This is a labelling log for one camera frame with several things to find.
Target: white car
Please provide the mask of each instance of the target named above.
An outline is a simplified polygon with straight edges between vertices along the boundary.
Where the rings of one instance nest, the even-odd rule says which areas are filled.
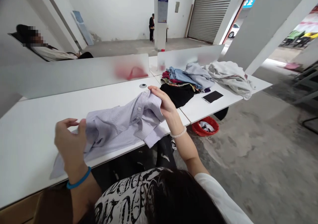
[[[235,37],[238,31],[239,31],[239,26],[237,24],[234,24],[229,34],[229,37]]]

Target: plastic basket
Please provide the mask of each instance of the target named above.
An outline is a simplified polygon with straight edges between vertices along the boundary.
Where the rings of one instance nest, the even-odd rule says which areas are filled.
[[[213,128],[214,131],[213,132],[208,132],[205,131],[204,129],[201,128],[201,126],[199,125],[200,121],[205,121],[207,123],[209,123]],[[199,136],[211,136],[216,134],[219,131],[219,124],[210,116],[203,118],[202,120],[199,120],[195,123],[192,124],[192,130]]]

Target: metal shutter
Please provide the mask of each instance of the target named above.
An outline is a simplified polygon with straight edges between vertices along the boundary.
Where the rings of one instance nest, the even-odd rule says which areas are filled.
[[[213,43],[231,0],[195,0],[188,37]]]

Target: shirt sleeve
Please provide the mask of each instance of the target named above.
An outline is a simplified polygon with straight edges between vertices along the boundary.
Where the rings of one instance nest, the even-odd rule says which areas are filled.
[[[68,54],[56,49],[50,49],[47,47],[33,47],[33,49],[43,58],[49,61],[59,61],[63,59],[78,59],[74,54]]]
[[[253,224],[249,217],[212,176],[198,173],[194,178],[213,199],[228,224]]]

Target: desk divider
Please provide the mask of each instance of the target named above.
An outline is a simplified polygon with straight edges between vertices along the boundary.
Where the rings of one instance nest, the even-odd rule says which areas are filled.
[[[121,83],[148,76],[148,54],[57,62],[25,62],[0,67],[0,80],[27,99]]]
[[[169,67],[185,70],[186,65],[190,62],[198,62],[201,66],[208,65],[218,60],[224,46],[222,44],[159,52],[158,71],[164,72]]]

